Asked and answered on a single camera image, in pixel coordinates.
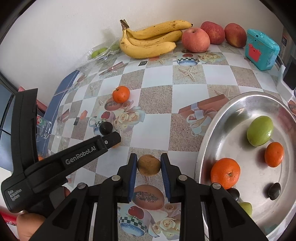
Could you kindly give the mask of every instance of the turquoise plastic container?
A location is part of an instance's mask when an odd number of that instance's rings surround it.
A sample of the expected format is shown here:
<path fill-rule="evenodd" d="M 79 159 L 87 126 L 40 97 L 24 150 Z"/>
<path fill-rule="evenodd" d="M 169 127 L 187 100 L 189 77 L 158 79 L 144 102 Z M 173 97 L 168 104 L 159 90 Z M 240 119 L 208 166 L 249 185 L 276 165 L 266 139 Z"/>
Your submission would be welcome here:
<path fill-rule="evenodd" d="M 265 33 L 248 29 L 245 55 L 260 70 L 271 69 L 279 54 L 279 45 Z"/>

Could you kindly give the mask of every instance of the silver bolt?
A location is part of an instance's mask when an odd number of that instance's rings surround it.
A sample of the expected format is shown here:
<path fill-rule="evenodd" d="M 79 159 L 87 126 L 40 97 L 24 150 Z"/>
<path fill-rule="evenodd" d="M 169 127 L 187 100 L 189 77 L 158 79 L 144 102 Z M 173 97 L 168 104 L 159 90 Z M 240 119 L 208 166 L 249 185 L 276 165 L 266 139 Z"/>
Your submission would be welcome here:
<path fill-rule="evenodd" d="M 78 187 L 78 189 L 83 189 L 86 187 L 86 184 L 85 183 L 78 183 L 77 187 Z"/>
<path fill-rule="evenodd" d="M 114 175 L 114 176 L 112 176 L 112 180 L 113 181 L 119 181 L 120 180 L 120 176 L 119 175 Z"/>
<path fill-rule="evenodd" d="M 179 178 L 180 181 L 186 181 L 187 180 L 187 176 L 185 176 L 185 175 L 180 175 L 178 178 Z"/>
<path fill-rule="evenodd" d="M 213 188 L 214 189 L 220 189 L 221 188 L 221 185 L 219 183 L 213 183 Z"/>

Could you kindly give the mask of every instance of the orange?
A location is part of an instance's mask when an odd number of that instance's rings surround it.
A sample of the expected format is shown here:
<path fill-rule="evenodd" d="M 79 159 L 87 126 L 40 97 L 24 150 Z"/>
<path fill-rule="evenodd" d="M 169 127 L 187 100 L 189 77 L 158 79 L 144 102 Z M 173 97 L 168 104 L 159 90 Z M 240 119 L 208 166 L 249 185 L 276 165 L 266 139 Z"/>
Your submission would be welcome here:
<path fill-rule="evenodd" d="M 264 159 L 267 165 L 270 167 L 277 167 L 281 164 L 284 157 L 284 148 L 278 142 L 270 143 L 264 154 Z"/>
<path fill-rule="evenodd" d="M 234 186 L 240 175 L 240 167 L 231 158 L 222 158 L 211 169 L 212 183 L 219 183 L 226 190 Z"/>
<path fill-rule="evenodd" d="M 126 102 L 129 99 L 129 96 L 130 96 L 130 91 L 125 86 L 117 87 L 112 93 L 113 100 L 116 103 Z"/>

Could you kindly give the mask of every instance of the teal lid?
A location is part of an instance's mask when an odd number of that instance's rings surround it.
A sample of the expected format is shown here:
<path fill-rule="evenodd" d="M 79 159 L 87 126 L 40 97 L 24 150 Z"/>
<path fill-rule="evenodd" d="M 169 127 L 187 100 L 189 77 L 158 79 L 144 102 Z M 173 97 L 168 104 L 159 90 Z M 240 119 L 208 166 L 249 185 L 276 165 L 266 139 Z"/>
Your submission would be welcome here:
<path fill-rule="evenodd" d="M 276 42 L 274 42 L 273 39 L 267 36 L 265 33 L 256 29 L 248 29 L 247 33 L 252 35 L 255 39 L 257 39 L 267 47 L 271 49 L 279 50 L 279 45 Z"/>

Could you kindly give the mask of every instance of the silver tray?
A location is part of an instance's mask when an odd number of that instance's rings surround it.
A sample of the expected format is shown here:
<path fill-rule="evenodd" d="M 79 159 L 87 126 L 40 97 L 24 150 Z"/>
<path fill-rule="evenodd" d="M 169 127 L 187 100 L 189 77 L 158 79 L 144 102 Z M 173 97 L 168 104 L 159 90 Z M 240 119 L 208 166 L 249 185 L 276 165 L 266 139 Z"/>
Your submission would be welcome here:
<path fill-rule="evenodd" d="M 269 116 L 274 124 L 271 139 L 253 147 L 247 140 L 247 129 L 258 116 Z M 264 151 L 270 142 L 284 147 L 283 162 L 276 168 L 267 166 Z M 296 121 L 291 111 L 273 96 L 262 92 L 247 92 L 226 103 L 213 118 L 202 141 L 195 168 L 195 180 L 210 185 L 213 164 L 229 157 L 237 161 L 241 174 L 234 187 L 239 190 L 239 202 L 253 207 L 252 219 L 269 237 L 291 212 L 296 200 Z M 281 184 L 280 196 L 271 201 L 267 196 L 270 183 Z M 208 227 L 204 215 L 205 235 Z"/>

